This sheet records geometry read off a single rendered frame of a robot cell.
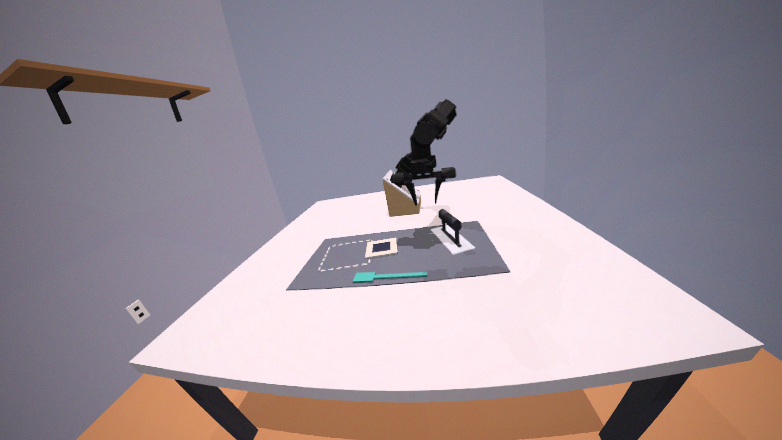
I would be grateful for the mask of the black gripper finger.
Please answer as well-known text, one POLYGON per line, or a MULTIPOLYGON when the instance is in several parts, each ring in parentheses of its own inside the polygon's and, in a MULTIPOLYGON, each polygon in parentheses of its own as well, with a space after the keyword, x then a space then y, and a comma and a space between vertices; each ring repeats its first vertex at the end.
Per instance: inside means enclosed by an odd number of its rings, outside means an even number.
POLYGON ((411 196, 413 198, 415 206, 417 206, 417 198, 416 198, 414 183, 407 182, 407 183, 402 183, 402 185, 406 185, 406 187, 408 188, 408 190, 409 190, 409 192, 410 192, 410 194, 411 194, 411 196))
POLYGON ((442 182, 445 182, 445 179, 435 180, 435 184, 436 184, 436 187, 435 187, 435 204, 437 204, 437 200, 438 200, 438 196, 439 196, 439 192, 438 191, 439 191, 439 188, 440 188, 440 185, 441 185, 442 182))

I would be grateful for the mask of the cream square tile with dark blue center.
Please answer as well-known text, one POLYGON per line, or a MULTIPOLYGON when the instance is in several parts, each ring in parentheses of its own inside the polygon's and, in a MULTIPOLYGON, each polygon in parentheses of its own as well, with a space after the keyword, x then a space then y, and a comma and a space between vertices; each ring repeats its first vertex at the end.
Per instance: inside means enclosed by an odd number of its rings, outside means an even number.
POLYGON ((367 243, 365 259, 393 254, 398 254, 396 238, 373 241, 367 243))

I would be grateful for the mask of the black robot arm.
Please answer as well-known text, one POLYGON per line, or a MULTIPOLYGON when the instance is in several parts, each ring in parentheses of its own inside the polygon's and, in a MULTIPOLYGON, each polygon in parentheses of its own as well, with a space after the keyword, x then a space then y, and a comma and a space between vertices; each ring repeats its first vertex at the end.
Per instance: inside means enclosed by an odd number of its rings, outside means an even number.
POLYGON ((406 174, 429 173, 436 167, 435 155, 430 155, 424 159, 412 161, 412 153, 419 150, 430 150, 430 145, 435 138, 442 139, 449 125, 456 117, 455 108, 452 102, 445 99, 444 102, 438 102, 436 108, 422 116, 411 135, 411 149, 399 161, 395 173, 405 172, 406 174))

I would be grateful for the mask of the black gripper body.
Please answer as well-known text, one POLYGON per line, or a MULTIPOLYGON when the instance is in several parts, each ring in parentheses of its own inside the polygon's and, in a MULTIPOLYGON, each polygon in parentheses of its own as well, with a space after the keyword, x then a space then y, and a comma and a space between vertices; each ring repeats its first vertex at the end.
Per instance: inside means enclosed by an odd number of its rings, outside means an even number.
MULTIPOLYGON (((412 153, 412 161, 424 159, 425 157, 428 157, 429 154, 431 155, 431 151, 429 150, 419 150, 412 153)), ((447 168, 441 168, 441 171, 432 172, 429 171, 429 173, 416 173, 416 174, 406 174, 405 172, 400 173, 392 173, 391 175, 391 183, 397 184, 397 183, 407 183, 412 182, 414 179, 423 179, 423 178, 435 178, 436 180, 442 180, 442 179, 449 179, 449 178, 456 178, 456 169, 455 167, 447 167, 447 168), (422 175, 418 175, 422 174, 422 175), (426 175, 431 174, 431 175, 426 175)))

